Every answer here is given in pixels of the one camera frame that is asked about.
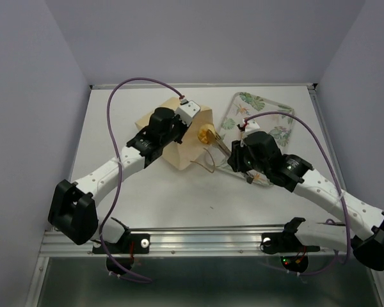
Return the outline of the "brown paper bag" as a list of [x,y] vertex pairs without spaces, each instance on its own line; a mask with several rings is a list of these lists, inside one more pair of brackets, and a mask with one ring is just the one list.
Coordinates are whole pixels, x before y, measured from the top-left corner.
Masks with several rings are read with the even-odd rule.
[[[180,99],[172,97],[166,102],[163,102],[159,107],[167,107],[175,111],[179,105]],[[190,164],[196,161],[207,148],[207,145],[201,143],[197,138],[199,128],[204,124],[213,125],[212,109],[207,106],[200,107],[201,111],[194,118],[192,124],[189,126],[188,131],[183,136],[182,143],[172,142],[164,148],[157,149],[138,149],[138,130],[138,133],[132,139],[130,139],[130,141],[127,142],[127,146],[135,148],[137,151],[139,151],[140,155],[145,158],[144,167],[148,167],[159,158],[163,158],[177,170],[186,169]]]

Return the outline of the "orange fake croissant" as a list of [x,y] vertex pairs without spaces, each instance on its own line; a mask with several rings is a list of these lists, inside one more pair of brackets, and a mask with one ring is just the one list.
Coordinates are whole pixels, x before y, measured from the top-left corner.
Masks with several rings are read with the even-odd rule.
[[210,145],[214,138],[216,136],[216,130],[214,128],[214,125],[212,124],[204,124],[202,125],[197,134],[198,140],[205,144],[205,145]]

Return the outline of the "metal kitchen tongs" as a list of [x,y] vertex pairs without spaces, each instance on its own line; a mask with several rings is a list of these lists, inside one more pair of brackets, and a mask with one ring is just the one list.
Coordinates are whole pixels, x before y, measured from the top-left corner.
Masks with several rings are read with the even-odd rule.
[[[230,158],[231,156],[231,151],[228,149],[228,147],[226,146],[226,144],[223,142],[221,136],[215,132],[214,133],[214,146],[225,156],[225,163],[226,165],[233,171],[235,172],[232,167],[229,165],[228,163],[228,159]],[[253,180],[254,180],[254,177],[253,175],[251,175],[250,173],[248,172],[241,172],[241,171],[237,171],[237,174],[240,174],[244,179],[245,181],[248,183],[248,184],[252,184],[253,183]]]

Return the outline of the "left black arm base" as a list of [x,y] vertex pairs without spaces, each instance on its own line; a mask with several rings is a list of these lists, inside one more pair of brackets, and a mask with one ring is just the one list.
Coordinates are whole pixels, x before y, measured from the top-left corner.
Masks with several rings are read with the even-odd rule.
[[118,219],[114,217],[109,218],[107,226],[109,224],[117,226],[118,230],[122,232],[118,240],[115,243],[105,241],[105,245],[111,255],[129,255],[126,257],[115,258],[114,260],[108,257],[100,240],[93,240],[92,253],[95,255],[106,255],[106,268],[114,276],[123,278],[125,274],[131,271],[134,264],[134,255],[146,255],[149,254],[150,248],[150,234],[149,233],[131,233],[129,227],[124,225]]

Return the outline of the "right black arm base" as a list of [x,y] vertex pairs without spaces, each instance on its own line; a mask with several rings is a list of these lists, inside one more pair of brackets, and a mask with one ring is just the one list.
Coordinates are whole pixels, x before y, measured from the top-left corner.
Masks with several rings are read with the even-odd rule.
[[298,229],[305,224],[305,221],[303,217],[294,217],[284,225],[281,232],[262,233],[260,250],[267,255],[294,253],[294,256],[280,256],[284,269],[289,272],[305,273],[309,264],[307,253],[317,253],[321,250],[319,246],[304,245],[297,238]]

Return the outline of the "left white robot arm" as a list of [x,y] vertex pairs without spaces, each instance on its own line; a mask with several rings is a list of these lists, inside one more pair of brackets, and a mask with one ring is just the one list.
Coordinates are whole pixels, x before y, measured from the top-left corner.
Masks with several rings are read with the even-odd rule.
[[200,107],[188,102],[176,110],[158,107],[118,157],[75,182],[62,180],[55,188],[48,221],[72,242],[104,240],[116,252],[129,247],[129,229],[113,217],[100,217],[97,205],[121,183],[145,169],[163,154],[170,143],[181,143]]

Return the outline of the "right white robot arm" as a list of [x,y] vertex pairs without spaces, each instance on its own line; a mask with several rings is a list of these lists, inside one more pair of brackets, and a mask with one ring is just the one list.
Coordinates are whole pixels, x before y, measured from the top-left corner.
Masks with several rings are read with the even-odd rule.
[[338,189],[306,160],[282,154],[275,139],[256,131],[231,145],[228,165],[237,173],[263,173],[272,184],[327,211],[338,223],[315,223],[294,217],[281,232],[263,233],[260,249],[277,253],[350,249],[366,267],[384,271],[384,210]]

